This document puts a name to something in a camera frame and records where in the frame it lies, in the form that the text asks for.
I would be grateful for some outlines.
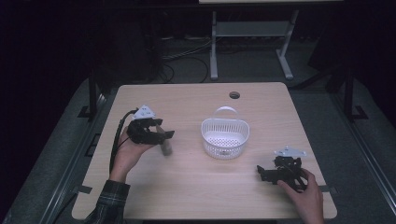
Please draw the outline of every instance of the gray carpet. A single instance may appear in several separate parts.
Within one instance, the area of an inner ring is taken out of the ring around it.
[[[202,43],[169,40],[165,42],[165,52],[172,55]],[[275,49],[279,46],[279,40],[247,40],[238,43],[236,51],[239,52],[230,53],[226,49],[218,55],[218,82],[280,81],[293,86],[317,72],[306,65],[315,43],[290,44],[287,59],[295,75],[295,79],[291,81],[285,80],[276,60]],[[169,79],[173,76],[169,83],[175,84],[200,82],[206,76],[206,67],[202,61],[206,66],[209,65],[208,52],[167,62],[174,74],[169,67],[165,67],[163,78],[166,76]],[[163,78],[158,77],[152,83],[160,84]],[[396,186],[396,167],[392,165],[396,159],[396,131],[376,107],[369,92],[357,81],[354,103],[362,106],[369,119],[356,120],[351,124],[340,111],[338,104],[343,93],[327,93],[324,90],[326,81],[327,78],[323,78],[303,91],[290,91],[290,95],[326,182],[332,188],[338,216],[327,220],[327,223],[396,223],[396,216],[363,157],[361,143],[356,140],[351,130],[359,130],[393,186]],[[102,131],[116,93],[117,89],[114,89],[105,100],[100,101],[99,114],[93,122],[88,122],[87,119],[77,118],[80,109],[88,105],[89,99],[87,81],[81,84],[4,223],[52,223],[63,207],[65,209],[56,223],[80,223],[71,217],[71,211],[76,187],[82,183],[91,160],[84,155],[95,135]],[[298,219],[277,222],[302,223]],[[128,223],[141,221],[131,220]]]

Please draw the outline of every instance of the white plastic basket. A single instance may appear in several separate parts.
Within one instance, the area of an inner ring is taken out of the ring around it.
[[[249,136],[249,127],[241,119],[215,118],[221,110],[231,110],[239,117],[238,112],[232,107],[222,106],[215,111],[212,118],[202,122],[201,132],[207,154],[216,159],[230,160],[243,152]]]

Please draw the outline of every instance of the plaid sleeve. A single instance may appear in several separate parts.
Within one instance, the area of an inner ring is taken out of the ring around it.
[[[128,197],[129,185],[107,180],[99,196],[95,209],[84,223],[122,223],[123,209]]]

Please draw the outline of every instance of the hand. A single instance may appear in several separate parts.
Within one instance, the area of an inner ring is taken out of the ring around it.
[[[109,180],[125,183],[129,171],[137,164],[142,154],[154,147],[154,145],[136,144],[126,133],[126,127],[119,140],[119,149],[114,159],[113,169],[110,173]]]
[[[278,180],[277,184],[289,195],[305,224],[322,224],[324,223],[323,194],[315,176],[305,169],[302,170],[302,177],[308,181],[303,192],[296,192],[282,180]]]

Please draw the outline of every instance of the dark background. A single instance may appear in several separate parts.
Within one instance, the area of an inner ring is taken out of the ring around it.
[[[324,32],[311,65],[318,70],[335,63],[349,67],[396,127],[396,6],[393,1],[355,2],[332,10],[304,7],[293,38],[317,38]],[[108,10],[102,3],[0,2],[2,220],[83,80],[96,74],[104,92],[122,83],[146,83],[161,68],[158,36],[210,34],[208,11],[139,17],[136,11]],[[129,39],[133,44],[125,48]]]

